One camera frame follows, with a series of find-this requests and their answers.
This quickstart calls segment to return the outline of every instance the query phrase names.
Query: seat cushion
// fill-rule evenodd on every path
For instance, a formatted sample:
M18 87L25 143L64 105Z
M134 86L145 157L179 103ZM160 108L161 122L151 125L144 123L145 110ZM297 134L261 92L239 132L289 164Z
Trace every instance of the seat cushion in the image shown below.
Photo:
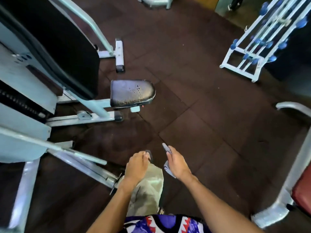
M112 80L110 105L124 109L150 103L156 95L153 84L147 80Z
M96 97L98 53L49 0L0 0L0 21L62 86L85 100Z
M296 204L311 214L311 165L309 165L292 191L292 198Z

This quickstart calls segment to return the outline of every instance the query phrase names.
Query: person's right hand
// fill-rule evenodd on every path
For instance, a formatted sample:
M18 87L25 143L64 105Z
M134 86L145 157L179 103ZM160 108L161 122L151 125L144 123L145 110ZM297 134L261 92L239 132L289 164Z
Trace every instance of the person's right hand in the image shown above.
M166 153L167 160L169 161L169 169L174 174L174 176L181 180L187 175L191 175L191 171L184 159L184 157L173 147L169 145L172 154Z

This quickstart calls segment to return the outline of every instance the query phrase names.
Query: black rubber end cap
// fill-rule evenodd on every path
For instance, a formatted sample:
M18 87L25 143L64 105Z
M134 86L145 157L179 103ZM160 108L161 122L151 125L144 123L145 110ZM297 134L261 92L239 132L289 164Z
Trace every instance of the black rubber end cap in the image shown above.
M123 121L123 114L120 111L115 111L115 121L116 122Z
M124 65L117 65L117 66L116 66L116 72L117 72L117 73L124 73L124 72L125 72L125 67L124 67Z

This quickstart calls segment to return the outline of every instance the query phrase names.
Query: pants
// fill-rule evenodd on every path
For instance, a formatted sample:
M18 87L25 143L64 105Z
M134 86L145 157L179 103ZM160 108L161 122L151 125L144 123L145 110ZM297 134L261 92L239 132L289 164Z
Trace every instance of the pants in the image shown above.
M162 169L148 165L145 177L134 189L126 216L147 216L157 214L163 189Z

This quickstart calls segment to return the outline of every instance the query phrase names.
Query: black backrest pad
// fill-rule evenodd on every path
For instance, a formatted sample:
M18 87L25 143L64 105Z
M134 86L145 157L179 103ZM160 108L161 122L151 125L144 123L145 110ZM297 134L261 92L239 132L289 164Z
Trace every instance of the black backrest pad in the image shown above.
M84 100L97 96L97 51L49 0L0 0L0 21L62 86Z

